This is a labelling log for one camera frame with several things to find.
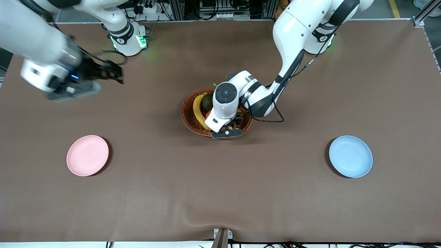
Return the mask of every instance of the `blue plate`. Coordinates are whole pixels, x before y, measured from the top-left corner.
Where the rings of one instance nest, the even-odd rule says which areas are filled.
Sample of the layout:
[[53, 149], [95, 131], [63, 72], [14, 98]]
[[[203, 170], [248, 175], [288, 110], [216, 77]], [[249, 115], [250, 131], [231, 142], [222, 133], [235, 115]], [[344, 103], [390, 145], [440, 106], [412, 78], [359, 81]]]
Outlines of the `blue plate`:
[[366, 175], [374, 162], [366, 143], [350, 135], [338, 137], [332, 142], [329, 158], [338, 172], [352, 178]]

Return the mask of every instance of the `pink plate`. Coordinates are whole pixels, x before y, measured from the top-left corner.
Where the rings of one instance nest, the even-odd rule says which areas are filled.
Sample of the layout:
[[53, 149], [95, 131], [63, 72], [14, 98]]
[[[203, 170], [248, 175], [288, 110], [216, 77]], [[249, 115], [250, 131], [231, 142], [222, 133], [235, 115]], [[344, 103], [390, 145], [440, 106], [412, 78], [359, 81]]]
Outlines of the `pink plate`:
[[91, 176], [103, 168], [108, 156], [109, 147], [103, 138], [84, 136], [75, 141], [67, 152], [67, 167], [77, 176]]

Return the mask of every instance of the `avocado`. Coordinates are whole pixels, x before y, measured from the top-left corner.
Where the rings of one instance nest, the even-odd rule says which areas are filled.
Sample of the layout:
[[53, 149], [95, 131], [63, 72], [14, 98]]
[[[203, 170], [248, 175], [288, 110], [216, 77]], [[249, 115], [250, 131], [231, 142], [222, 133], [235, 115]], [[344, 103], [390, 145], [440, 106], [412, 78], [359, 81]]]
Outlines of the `avocado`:
[[213, 94], [207, 94], [202, 99], [202, 110], [208, 112], [212, 108], [213, 108]]

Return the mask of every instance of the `plate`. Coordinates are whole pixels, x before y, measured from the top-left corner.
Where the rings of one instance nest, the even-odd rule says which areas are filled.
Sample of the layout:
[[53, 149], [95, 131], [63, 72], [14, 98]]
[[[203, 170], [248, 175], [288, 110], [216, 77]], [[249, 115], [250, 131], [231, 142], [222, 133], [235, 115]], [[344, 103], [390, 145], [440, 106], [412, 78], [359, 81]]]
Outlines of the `plate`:
[[374, 162], [366, 143], [350, 135], [338, 137], [332, 142], [329, 158], [338, 172], [352, 178], [366, 175]]
[[97, 173], [106, 164], [109, 147], [96, 135], [84, 136], [72, 144], [67, 152], [66, 163], [77, 176], [86, 177]]

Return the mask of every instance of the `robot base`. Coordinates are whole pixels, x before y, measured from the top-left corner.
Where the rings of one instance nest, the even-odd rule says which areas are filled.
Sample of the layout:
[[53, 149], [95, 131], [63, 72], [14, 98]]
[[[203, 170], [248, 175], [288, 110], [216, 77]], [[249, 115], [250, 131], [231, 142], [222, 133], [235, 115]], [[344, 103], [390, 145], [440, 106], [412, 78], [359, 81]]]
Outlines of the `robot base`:
[[150, 30], [145, 26], [137, 22], [130, 23], [133, 25], [134, 31], [126, 44], [118, 44], [112, 39], [115, 49], [126, 56], [134, 56], [142, 50], [147, 50], [150, 33]]

